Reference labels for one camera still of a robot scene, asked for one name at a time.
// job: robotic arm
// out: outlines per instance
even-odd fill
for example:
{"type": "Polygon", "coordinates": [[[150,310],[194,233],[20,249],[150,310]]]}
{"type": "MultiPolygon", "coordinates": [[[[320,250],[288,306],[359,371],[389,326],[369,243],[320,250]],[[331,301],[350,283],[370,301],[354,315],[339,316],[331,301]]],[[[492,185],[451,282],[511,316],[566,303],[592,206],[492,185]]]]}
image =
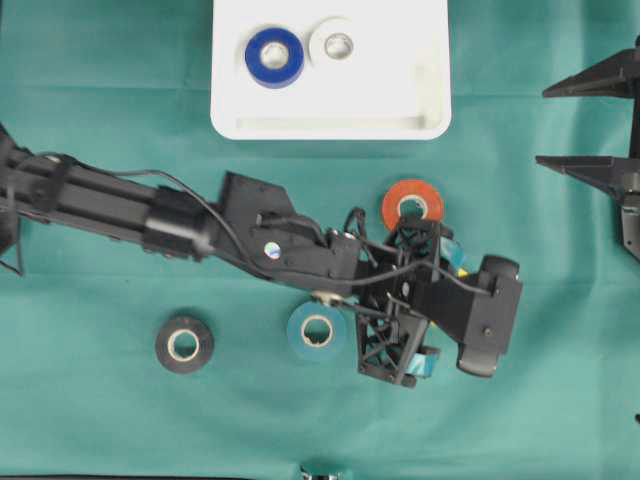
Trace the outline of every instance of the robotic arm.
{"type": "Polygon", "coordinates": [[[277,185],[228,172],[218,202],[210,203],[164,172],[109,172],[68,155],[34,155],[1,125],[0,168],[0,254],[19,247],[20,219],[27,218],[166,257],[217,256],[354,310],[359,372],[405,387],[419,376],[411,369],[416,355],[434,350],[423,346],[431,322],[458,343],[458,367],[467,373],[493,376],[507,352],[522,291],[518,265],[487,256],[480,271],[459,278],[441,257],[441,242],[453,232],[438,222],[403,217],[384,243],[375,243],[356,208],[342,231],[325,232],[277,185]],[[122,178],[144,175],[162,176],[179,190],[122,178]],[[357,302],[347,301],[352,297],[357,302]]]}

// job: black plastic part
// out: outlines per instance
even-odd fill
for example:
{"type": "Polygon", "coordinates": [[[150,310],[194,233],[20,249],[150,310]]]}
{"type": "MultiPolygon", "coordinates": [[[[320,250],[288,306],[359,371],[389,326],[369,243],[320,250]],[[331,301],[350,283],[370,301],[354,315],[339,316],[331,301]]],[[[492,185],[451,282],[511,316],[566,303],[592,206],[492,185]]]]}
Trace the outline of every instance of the black plastic part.
{"type": "Polygon", "coordinates": [[[395,331],[394,325],[380,319],[357,317],[358,370],[383,382],[413,388],[417,379],[406,372],[411,359],[422,348],[429,321],[409,314],[398,314],[394,321],[395,331]]]}
{"type": "MultiPolygon", "coordinates": [[[[319,239],[320,227],[310,219],[300,221],[302,217],[294,210],[284,188],[229,172],[219,208],[247,247],[252,261],[267,272],[271,280],[342,296],[351,294],[350,287],[336,287],[331,279],[355,278],[361,243],[335,230],[319,239]],[[269,226],[275,218],[280,219],[278,225],[269,226]],[[280,248],[277,258],[265,254],[267,244],[280,248]],[[300,273],[315,277],[302,277],[300,273]]],[[[220,232],[214,240],[216,247],[236,252],[231,239],[220,232]]]]}
{"type": "Polygon", "coordinates": [[[624,247],[640,260],[640,37],[584,72],[548,88],[545,97],[608,96],[634,100],[628,158],[537,157],[540,165],[602,190],[620,206],[624,247]]]}
{"type": "Polygon", "coordinates": [[[424,290],[420,310],[458,343],[462,371],[492,377],[498,357],[507,353],[522,294],[518,270],[511,260],[487,256],[481,270],[464,281],[492,295],[476,295],[446,280],[424,290]]]}

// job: tape roll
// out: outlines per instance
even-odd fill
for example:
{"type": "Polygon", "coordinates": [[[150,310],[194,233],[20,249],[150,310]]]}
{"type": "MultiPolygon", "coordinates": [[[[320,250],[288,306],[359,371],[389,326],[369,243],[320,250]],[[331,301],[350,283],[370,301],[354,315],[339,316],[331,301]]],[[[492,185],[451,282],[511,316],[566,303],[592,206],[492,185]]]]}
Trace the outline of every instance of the tape roll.
{"type": "Polygon", "coordinates": [[[436,351],[428,354],[416,353],[411,359],[411,362],[409,362],[407,373],[415,377],[431,378],[438,363],[439,356],[439,353],[436,351]]]}
{"type": "Polygon", "coordinates": [[[244,58],[257,83],[267,88],[284,88],[302,73],[304,48],[289,30],[267,28],[249,40],[244,58]]]}
{"type": "Polygon", "coordinates": [[[314,67],[345,67],[358,59],[360,32],[346,18],[330,18],[309,38],[309,56],[314,67]]]}
{"type": "Polygon", "coordinates": [[[300,305],[289,318],[287,338],[293,351],[302,359],[323,362],[335,357],[344,348],[347,326],[339,310],[320,303],[300,305]],[[314,335],[314,327],[323,329],[314,335]]]}
{"type": "Polygon", "coordinates": [[[440,239],[440,251],[442,258],[448,261],[456,272],[463,267],[464,262],[467,260],[467,256],[460,244],[448,238],[443,237],[440,239]]]}
{"type": "Polygon", "coordinates": [[[422,180],[402,180],[389,189],[382,202],[382,220],[389,230],[395,230],[402,216],[401,207],[408,201],[420,206],[423,219],[444,219],[444,201],[438,190],[422,180]]]}
{"type": "Polygon", "coordinates": [[[156,355],[167,370],[174,373],[193,373],[201,369],[213,353],[213,335],[200,320],[180,315],[163,325],[156,337],[156,355]],[[180,352],[176,342],[182,335],[190,336],[195,346],[192,351],[180,352]]]}

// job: white tray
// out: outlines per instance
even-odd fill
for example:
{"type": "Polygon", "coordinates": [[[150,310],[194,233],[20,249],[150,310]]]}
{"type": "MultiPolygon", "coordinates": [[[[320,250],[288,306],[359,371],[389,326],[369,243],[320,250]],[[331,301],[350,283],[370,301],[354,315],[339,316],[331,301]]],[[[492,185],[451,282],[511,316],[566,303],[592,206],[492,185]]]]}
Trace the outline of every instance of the white tray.
{"type": "Polygon", "coordinates": [[[211,120],[227,138],[430,140],[451,123],[447,0],[215,0],[213,17],[211,120]],[[309,39],[334,17],[354,26],[341,32],[354,37],[354,61],[314,65],[309,39]],[[272,26],[306,55],[300,77],[276,90],[244,61],[272,26]]]}

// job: light blue tape roll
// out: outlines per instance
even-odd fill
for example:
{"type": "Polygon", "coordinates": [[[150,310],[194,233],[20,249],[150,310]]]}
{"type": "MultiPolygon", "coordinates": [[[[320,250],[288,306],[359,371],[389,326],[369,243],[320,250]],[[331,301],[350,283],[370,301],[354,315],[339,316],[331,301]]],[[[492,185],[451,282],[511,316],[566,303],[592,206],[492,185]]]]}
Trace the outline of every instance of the light blue tape roll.
{"type": "Polygon", "coordinates": [[[433,370],[436,368],[436,363],[438,363],[438,357],[439,355],[436,352],[428,355],[416,353],[411,362],[409,362],[407,373],[420,378],[431,378],[433,370]]]}
{"type": "Polygon", "coordinates": [[[442,237],[440,239],[440,251],[442,258],[448,261],[456,272],[464,266],[464,262],[467,260],[462,247],[448,238],[442,237]]]}
{"type": "Polygon", "coordinates": [[[324,362],[335,357],[344,348],[347,326],[339,310],[307,302],[300,305],[289,318],[287,337],[293,351],[302,359],[324,362]],[[305,334],[305,328],[313,321],[329,327],[329,337],[321,343],[313,343],[305,334]]]}

